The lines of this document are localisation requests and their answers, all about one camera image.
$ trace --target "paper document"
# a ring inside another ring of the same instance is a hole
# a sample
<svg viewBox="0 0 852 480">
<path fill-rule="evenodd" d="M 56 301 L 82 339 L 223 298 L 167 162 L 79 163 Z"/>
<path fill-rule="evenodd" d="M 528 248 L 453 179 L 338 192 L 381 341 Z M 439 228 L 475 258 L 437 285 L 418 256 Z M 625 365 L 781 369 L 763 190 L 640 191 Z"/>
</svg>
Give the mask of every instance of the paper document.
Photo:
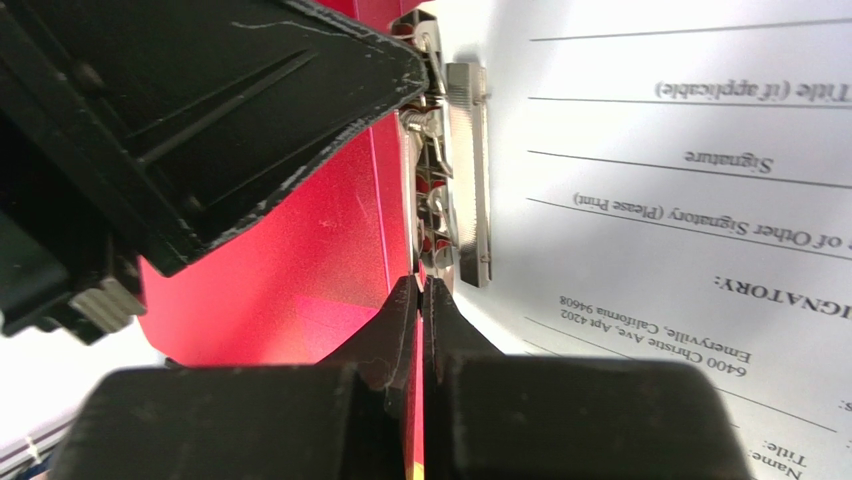
<svg viewBox="0 0 852 480">
<path fill-rule="evenodd" d="M 487 68 L 500 348 L 687 362 L 758 480 L 852 478 L 852 2 L 439 2 Z"/>
</svg>

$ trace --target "white paper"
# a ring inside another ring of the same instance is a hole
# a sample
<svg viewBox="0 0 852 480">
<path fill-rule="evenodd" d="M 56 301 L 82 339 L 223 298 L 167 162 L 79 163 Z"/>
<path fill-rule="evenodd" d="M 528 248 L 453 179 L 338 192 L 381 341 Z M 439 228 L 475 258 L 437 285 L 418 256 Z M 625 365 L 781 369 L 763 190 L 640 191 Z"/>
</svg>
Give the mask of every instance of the white paper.
<svg viewBox="0 0 852 480">
<path fill-rule="evenodd" d="M 852 4 L 436 11 L 490 92 L 463 313 L 507 352 L 696 365 L 755 478 L 852 478 Z"/>
</svg>

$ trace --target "black object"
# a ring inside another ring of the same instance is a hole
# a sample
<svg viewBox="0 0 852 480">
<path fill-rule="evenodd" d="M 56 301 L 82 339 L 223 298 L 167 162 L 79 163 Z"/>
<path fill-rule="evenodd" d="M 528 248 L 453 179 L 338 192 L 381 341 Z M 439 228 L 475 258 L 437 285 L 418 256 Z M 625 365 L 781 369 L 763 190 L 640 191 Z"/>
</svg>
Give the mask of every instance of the black object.
<svg viewBox="0 0 852 480">
<path fill-rule="evenodd" d="M 113 375 L 51 478 L 402 479 L 418 312 L 427 479 L 749 479 L 698 370 L 504 356 L 413 277 L 316 366 Z"/>
<path fill-rule="evenodd" d="M 178 272 L 428 82 L 413 49 L 306 0 L 8 0 L 0 30 L 0 226 L 19 230 L 0 268 L 38 251 L 49 274 L 0 293 L 6 335 L 96 340 L 109 329 L 67 307 L 104 280 L 80 260 L 129 250 Z"/>
</svg>

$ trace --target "white surface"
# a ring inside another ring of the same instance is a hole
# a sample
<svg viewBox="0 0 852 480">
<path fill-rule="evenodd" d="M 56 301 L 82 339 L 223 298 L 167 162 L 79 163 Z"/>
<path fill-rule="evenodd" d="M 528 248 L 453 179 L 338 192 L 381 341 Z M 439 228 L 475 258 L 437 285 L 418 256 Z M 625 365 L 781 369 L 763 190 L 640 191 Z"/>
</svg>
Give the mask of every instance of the white surface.
<svg viewBox="0 0 852 480">
<path fill-rule="evenodd" d="M 796 95 L 852 85 L 852 23 L 717 30 L 850 18 L 852 3 L 435 8 L 445 59 L 478 59 L 491 93 L 494 280 L 456 281 L 463 313 L 510 352 L 688 361 L 718 387 L 755 478 L 852 478 L 852 89 L 839 102 Z M 695 29 L 710 30 L 612 36 Z M 592 37 L 530 41 L 577 36 Z M 662 95 L 730 80 L 757 91 Z M 790 94 L 761 101 L 767 84 Z M 687 152 L 772 162 L 764 173 Z M 737 226 L 678 220 L 685 212 Z M 759 225 L 806 233 L 780 241 Z M 839 245 L 819 247 L 821 235 Z"/>
<path fill-rule="evenodd" d="M 162 364 L 138 322 L 92 346 L 56 331 L 27 329 L 0 337 L 0 458 L 73 417 L 91 389 L 109 372 L 131 366 Z M 0 462 L 0 472 L 24 453 Z"/>
</svg>

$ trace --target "clipboard clip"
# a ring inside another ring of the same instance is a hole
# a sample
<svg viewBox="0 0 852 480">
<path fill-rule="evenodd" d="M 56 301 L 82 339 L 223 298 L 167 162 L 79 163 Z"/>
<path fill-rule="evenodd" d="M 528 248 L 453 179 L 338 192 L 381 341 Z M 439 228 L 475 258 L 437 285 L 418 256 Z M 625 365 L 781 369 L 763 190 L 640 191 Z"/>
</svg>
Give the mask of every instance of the clipboard clip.
<svg viewBox="0 0 852 480">
<path fill-rule="evenodd" d="M 429 87 L 399 110 L 412 272 L 484 287 L 491 280 L 485 69 L 442 60 L 437 19 L 420 10 L 394 35 L 418 50 Z"/>
</svg>

